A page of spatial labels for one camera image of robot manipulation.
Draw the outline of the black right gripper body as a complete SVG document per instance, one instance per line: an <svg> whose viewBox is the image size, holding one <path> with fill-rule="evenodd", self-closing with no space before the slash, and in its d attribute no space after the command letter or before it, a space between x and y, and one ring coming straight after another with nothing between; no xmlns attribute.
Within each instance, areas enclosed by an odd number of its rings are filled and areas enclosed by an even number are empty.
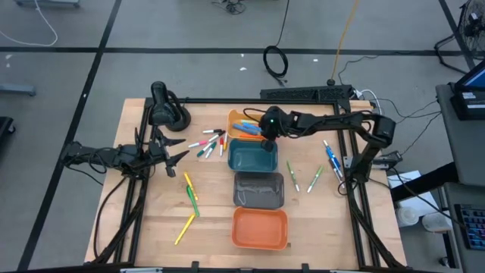
<svg viewBox="0 0 485 273"><path fill-rule="evenodd" d="M269 141L275 141L279 137L294 137L291 133L294 120L294 113L286 113L278 106L271 106L261 116L259 127L261 135Z"/></svg>

